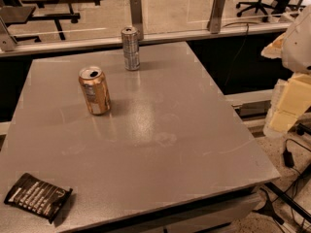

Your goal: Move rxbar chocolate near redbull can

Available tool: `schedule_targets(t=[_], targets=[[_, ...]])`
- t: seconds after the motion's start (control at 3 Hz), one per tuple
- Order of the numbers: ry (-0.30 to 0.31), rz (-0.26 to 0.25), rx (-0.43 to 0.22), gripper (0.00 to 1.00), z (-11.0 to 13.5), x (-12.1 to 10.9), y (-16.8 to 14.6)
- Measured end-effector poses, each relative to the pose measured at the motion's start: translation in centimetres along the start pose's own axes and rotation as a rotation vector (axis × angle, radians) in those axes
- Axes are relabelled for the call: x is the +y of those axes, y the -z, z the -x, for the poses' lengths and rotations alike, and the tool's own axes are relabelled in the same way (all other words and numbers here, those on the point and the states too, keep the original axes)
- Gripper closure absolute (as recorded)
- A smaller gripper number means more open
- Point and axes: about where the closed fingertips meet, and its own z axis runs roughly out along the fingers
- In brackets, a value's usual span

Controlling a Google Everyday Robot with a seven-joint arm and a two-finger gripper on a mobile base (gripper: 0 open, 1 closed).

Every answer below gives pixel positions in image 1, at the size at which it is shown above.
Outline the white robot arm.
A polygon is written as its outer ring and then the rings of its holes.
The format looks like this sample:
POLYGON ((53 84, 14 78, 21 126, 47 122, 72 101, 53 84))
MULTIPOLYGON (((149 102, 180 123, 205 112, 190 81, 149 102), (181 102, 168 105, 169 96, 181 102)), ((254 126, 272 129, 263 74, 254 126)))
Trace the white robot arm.
POLYGON ((293 72, 286 81, 278 80, 275 84, 265 118, 264 135, 278 138, 311 107, 311 6, 305 7, 287 31, 266 46, 261 55, 280 58, 283 66, 293 72))

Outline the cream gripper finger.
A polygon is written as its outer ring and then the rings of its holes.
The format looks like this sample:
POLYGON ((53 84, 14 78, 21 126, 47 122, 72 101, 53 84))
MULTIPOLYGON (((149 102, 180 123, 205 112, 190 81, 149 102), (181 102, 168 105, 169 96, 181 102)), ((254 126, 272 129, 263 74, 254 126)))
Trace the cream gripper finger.
POLYGON ((270 59, 280 58, 284 37, 285 34, 278 36, 272 43, 263 48, 261 55, 270 59))
POLYGON ((281 137, 311 107, 311 76, 294 73, 287 81, 279 80, 270 104, 263 133, 267 137, 281 137))

